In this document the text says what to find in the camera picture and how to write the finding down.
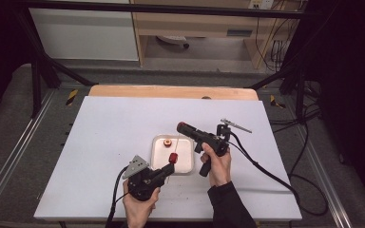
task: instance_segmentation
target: square tray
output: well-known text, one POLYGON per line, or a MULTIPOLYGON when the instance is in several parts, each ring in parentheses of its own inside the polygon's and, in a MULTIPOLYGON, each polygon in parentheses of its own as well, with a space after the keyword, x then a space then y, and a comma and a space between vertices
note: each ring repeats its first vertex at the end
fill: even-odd
POLYGON ((175 164, 175 174, 188 174, 194 168, 194 142, 184 135, 158 135, 153 139, 151 168, 161 169, 168 164, 168 157, 176 152, 179 157, 175 164), (166 147, 164 140, 171 140, 171 145, 166 147))

